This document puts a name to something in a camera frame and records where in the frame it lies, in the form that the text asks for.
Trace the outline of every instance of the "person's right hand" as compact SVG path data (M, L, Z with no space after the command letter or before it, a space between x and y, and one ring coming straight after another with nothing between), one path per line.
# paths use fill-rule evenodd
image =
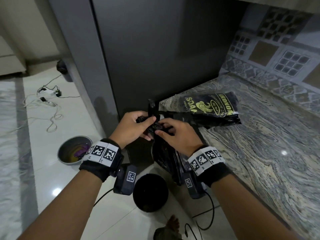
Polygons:
M156 130L155 133L168 142L169 145L178 152L190 157L203 145L195 130L188 123L171 118L162 119L159 123L163 124L165 128L173 126L169 132L173 133L174 136L171 136L162 130Z

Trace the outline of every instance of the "hand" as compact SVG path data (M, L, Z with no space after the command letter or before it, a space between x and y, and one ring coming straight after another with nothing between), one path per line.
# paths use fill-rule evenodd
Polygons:
M156 117L153 116L146 119L142 123L137 123L136 119L140 116L147 117L148 113L144 111L125 113L109 139L118 143L121 149L123 149L129 143L137 140L139 136L150 141L150 136L144 135L143 132L155 122Z
M156 130L155 133L168 142L169 145L178 152L190 157L195 150L203 145L195 130L188 123L171 118L162 119L159 123L164 124L163 126L165 128L173 126L169 132L173 133L174 136L171 136L162 130Z

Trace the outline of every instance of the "countertop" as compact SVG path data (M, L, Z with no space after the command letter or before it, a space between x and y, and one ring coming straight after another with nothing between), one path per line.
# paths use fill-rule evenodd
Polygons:
M241 125L200 128L227 165L306 239L320 236L320 118L231 73L183 94L233 91ZM160 110L176 111L175 97Z

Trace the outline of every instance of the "kitchen backsplash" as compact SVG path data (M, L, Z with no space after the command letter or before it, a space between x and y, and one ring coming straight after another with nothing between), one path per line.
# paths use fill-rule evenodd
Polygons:
M320 116L320 15L250 4L222 68Z

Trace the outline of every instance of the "foot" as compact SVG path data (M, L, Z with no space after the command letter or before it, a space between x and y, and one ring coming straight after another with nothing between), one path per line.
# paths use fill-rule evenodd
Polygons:
M176 218L175 215L172 215L170 217L170 219L168 220L166 227L170 228L171 230L173 230L176 233L179 233L179 227L180 227L179 219Z

